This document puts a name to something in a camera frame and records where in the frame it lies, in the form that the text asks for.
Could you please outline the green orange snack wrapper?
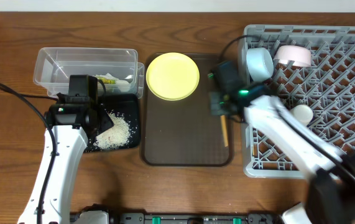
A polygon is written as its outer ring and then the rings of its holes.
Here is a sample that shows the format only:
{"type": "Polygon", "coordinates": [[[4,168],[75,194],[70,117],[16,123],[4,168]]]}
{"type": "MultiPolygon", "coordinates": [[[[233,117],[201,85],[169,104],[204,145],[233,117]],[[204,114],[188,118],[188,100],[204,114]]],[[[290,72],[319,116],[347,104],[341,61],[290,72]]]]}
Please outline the green orange snack wrapper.
{"type": "Polygon", "coordinates": [[[117,78],[113,77],[110,74],[105,74],[105,75],[95,75],[95,77],[98,80],[101,80],[104,84],[115,84],[116,81],[118,80],[117,78]]]}

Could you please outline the light blue bowl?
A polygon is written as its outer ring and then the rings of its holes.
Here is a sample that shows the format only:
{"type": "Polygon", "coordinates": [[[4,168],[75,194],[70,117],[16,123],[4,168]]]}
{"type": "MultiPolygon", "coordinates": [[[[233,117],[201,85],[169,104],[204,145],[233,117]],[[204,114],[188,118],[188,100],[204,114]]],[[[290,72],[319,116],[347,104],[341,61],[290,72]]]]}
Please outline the light blue bowl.
{"type": "Polygon", "coordinates": [[[272,77],[274,64],[269,51],[263,47],[249,49],[246,54],[247,69],[254,82],[272,77]]]}

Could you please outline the pile of rice grains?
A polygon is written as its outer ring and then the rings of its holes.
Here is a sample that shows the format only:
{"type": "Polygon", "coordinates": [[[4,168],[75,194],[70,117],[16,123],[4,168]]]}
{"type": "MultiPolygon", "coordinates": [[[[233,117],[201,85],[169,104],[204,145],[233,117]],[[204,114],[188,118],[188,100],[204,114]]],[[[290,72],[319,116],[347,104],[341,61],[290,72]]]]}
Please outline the pile of rice grains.
{"type": "Polygon", "coordinates": [[[94,145],[102,150],[112,150],[125,146],[129,142],[130,125],[124,120],[124,116],[116,116],[109,113],[114,126],[96,137],[94,145]]]}

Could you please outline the white cup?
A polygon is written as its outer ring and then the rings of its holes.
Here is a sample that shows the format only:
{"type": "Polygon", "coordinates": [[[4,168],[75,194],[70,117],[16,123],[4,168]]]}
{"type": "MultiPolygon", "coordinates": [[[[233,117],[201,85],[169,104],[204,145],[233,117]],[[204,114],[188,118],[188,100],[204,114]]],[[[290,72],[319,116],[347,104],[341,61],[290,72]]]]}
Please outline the white cup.
{"type": "Polygon", "coordinates": [[[304,126],[307,126],[313,119],[313,111],[307,105],[297,105],[290,110],[290,113],[304,126]]]}

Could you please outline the white bowl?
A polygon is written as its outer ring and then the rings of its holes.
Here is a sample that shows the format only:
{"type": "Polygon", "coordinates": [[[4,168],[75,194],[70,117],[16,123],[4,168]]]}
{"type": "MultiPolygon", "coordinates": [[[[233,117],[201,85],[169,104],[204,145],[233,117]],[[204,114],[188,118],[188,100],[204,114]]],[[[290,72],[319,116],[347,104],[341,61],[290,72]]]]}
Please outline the white bowl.
{"type": "Polygon", "coordinates": [[[294,67],[310,67],[311,52],[304,47],[284,45],[278,49],[274,60],[284,65],[288,65],[289,62],[293,62],[294,67]]]}

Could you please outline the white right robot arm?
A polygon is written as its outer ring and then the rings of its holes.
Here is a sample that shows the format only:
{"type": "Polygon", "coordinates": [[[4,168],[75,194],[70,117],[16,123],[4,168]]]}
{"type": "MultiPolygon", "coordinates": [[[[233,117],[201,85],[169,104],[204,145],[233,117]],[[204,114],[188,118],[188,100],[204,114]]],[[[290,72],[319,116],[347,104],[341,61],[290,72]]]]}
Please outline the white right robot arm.
{"type": "Polygon", "coordinates": [[[308,182],[305,203],[283,212],[283,223],[355,221],[355,153],[345,154],[295,119],[277,94],[263,83],[245,85],[232,61],[209,72],[241,121],[268,137],[308,182]]]}

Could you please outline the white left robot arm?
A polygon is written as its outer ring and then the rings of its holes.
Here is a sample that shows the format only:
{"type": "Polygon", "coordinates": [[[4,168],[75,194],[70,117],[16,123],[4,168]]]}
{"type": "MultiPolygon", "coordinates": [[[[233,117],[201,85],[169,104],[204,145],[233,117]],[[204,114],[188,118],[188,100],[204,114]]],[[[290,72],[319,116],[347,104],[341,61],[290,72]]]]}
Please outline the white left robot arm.
{"type": "Polygon", "coordinates": [[[69,223],[77,169],[88,143],[114,123],[98,95],[103,82],[72,75],[68,93],[42,115],[45,144],[34,188],[19,223],[69,223]]]}

